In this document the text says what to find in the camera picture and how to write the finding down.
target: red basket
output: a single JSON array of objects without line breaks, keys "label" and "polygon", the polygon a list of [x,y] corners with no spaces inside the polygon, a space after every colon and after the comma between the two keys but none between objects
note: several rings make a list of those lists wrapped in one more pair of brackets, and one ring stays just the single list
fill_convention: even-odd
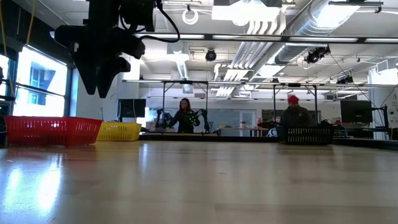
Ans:
[{"label": "red basket", "polygon": [[9,144],[81,146],[96,141],[101,120],[5,116]]}]

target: black basket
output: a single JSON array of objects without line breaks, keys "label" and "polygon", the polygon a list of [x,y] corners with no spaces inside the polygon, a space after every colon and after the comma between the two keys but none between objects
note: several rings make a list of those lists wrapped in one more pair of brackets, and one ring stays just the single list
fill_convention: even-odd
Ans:
[{"label": "black basket", "polygon": [[276,127],[283,144],[326,146],[333,141],[331,127]]}]

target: computer monitor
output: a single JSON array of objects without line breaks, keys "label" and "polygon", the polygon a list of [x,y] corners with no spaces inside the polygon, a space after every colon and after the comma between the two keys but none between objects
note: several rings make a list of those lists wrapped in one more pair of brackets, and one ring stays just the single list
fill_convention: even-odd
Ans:
[{"label": "computer monitor", "polygon": [[146,99],[119,100],[119,118],[145,118]]},{"label": "computer monitor", "polygon": [[372,103],[364,100],[341,100],[342,123],[371,123]]}]

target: red hat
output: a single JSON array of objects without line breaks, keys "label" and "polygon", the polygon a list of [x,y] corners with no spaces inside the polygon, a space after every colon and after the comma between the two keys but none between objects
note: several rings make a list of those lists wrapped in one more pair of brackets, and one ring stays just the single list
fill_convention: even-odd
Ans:
[{"label": "red hat", "polygon": [[288,102],[288,103],[298,103],[298,102],[299,102],[299,98],[297,98],[297,96],[293,95],[293,96],[290,96],[290,97],[287,99],[287,102]]}]

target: person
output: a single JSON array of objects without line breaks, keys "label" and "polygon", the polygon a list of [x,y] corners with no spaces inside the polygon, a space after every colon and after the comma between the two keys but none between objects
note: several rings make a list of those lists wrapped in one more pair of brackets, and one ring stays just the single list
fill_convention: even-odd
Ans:
[{"label": "person", "polygon": [[191,122],[189,120],[190,113],[193,113],[191,104],[188,99],[184,98],[180,101],[180,109],[176,112],[169,126],[172,127],[178,122],[178,133],[193,133],[193,127],[199,126],[200,122],[198,118],[194,118],[194,121]]},{"label": "person", "polygon": [[280,123],[286,126],[312,126],[312,118],[307,109],[299,105],[299,98],[293,95],[287,99],[289,107],[282,112]]}]

